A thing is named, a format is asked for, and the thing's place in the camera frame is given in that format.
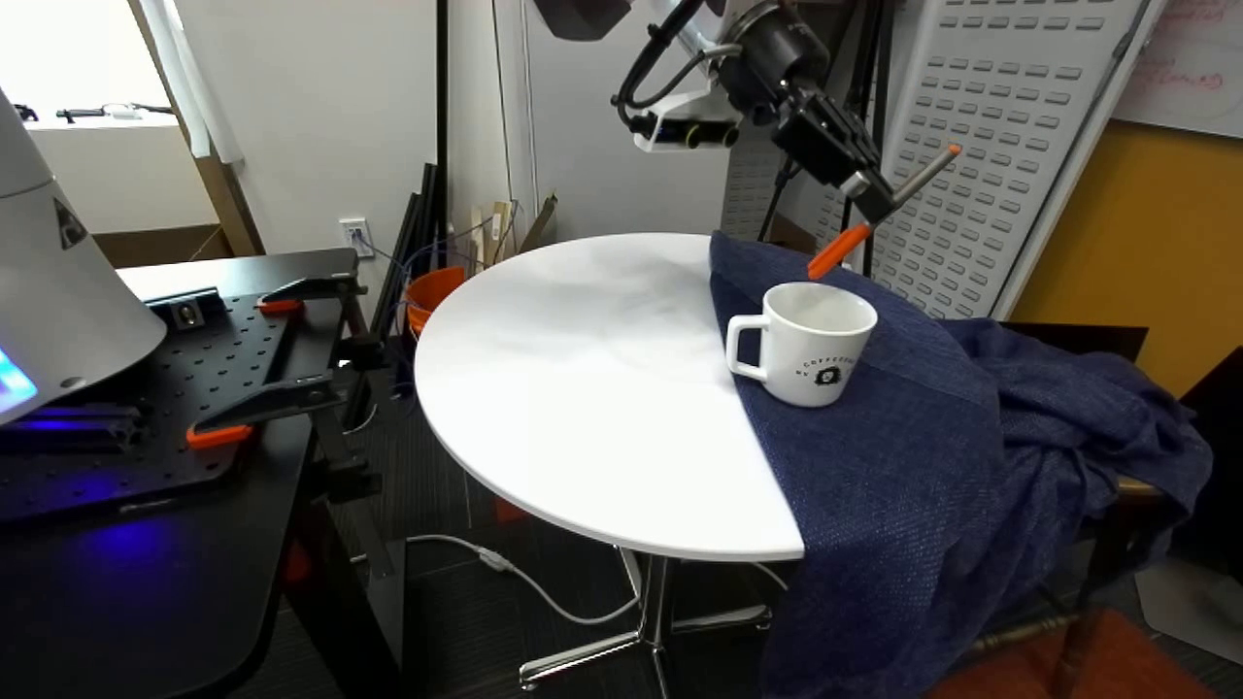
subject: white mug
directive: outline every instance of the white mug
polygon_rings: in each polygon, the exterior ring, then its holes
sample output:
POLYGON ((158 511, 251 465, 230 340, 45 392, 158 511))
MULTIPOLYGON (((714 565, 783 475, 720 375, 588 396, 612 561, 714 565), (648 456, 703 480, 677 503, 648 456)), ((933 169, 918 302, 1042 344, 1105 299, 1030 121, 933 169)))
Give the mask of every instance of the white mug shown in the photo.
POLYGON ((760 313, 735 313, 726 328, 726 366, 760 379, 769 396, 799 406, 823 406, 843 396, 878 309, 843 287, 775 282, 760 313), (758 366, 736 359, 736 336, 760 333, 758 366))

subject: white round table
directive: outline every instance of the white round table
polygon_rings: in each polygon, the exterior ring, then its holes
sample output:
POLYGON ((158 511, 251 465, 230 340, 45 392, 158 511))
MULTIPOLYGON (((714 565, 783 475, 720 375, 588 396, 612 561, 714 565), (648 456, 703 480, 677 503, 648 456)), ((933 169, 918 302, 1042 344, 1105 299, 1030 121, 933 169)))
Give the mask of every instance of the white round table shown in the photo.
POLYGON ((523 662, 523 686, 633 644, 660 658, 668 559, 805 552, 722 368, 707 240, 537 248, 461 282, 418 333, 418 405, 466 475, 546 522, 651 556, 641 623, 523 662))

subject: black desk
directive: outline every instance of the black desk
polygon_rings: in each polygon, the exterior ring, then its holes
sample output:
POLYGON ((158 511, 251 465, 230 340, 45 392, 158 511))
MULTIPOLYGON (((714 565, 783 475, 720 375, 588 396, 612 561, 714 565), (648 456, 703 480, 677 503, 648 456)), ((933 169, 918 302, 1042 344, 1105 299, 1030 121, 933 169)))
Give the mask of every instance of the black desk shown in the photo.
MULTIPOLYGON (((300 275, 352 273, 352 252, 295 252, 248 261, 203 261, 128 269, 123 282, 134 295, 169 295, 216 287, 222 295, 259 295, 300 275)), ((308 302, 295 326, 282 375, 323 371, 332 359, 345 302, 308 302)), ((263 654, 282 576, 282 552, 295 535, 312 561, 340 561, 304 489, 316 425, 308 415, 274 418, 257 436, 251 456, 235 463, 222 485, 178 498, 169 503, 108 515, 59 521, 0 535, 0 696, 10 699, 68 699, 68 696, 215 696, 242 683, 263 654)), ((323 648, 345 689, 327 634, 345 634, 371 652, 396 683, 396 662, 386 644, 378 654, 378 623, 356 614, 356 590, 323 594, 329 585, 300 585, 291 594, 312 639, 323 648)))

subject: blue towel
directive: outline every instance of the blue towel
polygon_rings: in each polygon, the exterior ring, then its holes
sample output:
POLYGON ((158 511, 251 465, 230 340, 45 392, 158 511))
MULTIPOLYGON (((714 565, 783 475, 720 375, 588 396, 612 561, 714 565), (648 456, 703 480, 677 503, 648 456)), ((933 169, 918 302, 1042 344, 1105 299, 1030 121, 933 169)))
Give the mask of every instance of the blue towel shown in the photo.
MULTIPOLYGON (((805 278, 805 257, 709 240, 720 326, 758 313, 783 278, 805 278)), ((1078 521, 1111 503, 1117 475, 1193 508, 1213 453, 1177 399, 1122 355, 1073 355, 993 322, 933 322, 849 273, 826 282, 883 313, 843 399, 788 406, 736 379, 805 535, 765 648, 765 696, 925 696, 1051 570, 1078 521)))

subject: table top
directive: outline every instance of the table top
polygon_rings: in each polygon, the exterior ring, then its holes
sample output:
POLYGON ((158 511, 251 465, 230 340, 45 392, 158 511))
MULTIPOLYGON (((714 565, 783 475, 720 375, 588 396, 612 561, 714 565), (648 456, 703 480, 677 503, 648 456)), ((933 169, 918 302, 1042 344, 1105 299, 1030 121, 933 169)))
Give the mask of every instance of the table top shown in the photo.
MULTIPOLYGON (((134 295, 352 273, 352 252, 128 269, 134 295)), ((282 375, 323 371, 340 302, 308 302, 282 375)), ((194 696, 248 675, 274 610, 312 418, 270 418, 203 493, 128 515, 0 532, 0 696, 194 696)))
POLYGON ((722 359, 707 240, 565 240, 459 287, 414 354, 418 405, 459 465, 629 552, 799 559, 722 359))

